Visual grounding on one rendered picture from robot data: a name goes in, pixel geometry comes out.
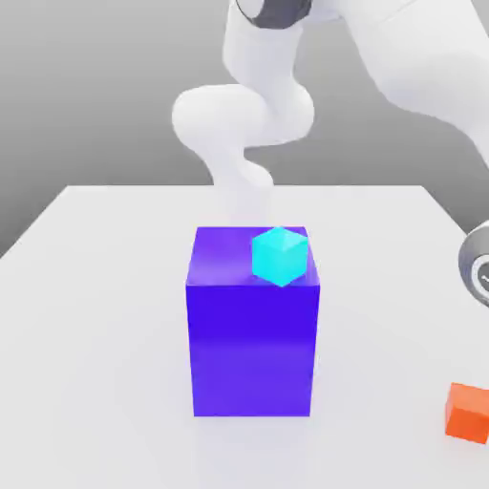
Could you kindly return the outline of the small cyan cube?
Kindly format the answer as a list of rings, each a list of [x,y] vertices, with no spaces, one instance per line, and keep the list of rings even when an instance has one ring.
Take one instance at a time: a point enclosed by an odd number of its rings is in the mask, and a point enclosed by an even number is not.
[[[273,227],[251,242],[252,273],[285,287],[308,267],[308,237],[284,227]]]

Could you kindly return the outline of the small orange cube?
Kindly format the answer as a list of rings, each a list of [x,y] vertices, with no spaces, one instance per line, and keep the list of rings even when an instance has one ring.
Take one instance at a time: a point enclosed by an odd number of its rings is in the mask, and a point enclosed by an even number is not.
[[[485,444],[489,438],[489,390],[452,383],[445,405],[445,434]]]

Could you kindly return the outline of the large blue box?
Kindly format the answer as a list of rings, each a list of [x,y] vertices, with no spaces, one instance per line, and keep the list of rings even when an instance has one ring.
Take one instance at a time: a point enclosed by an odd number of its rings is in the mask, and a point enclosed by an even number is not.
[[[185,283],[196,416],[310,413],[320,279],[285,287],[255,276],[252,239],[265,227],[200,226]]]

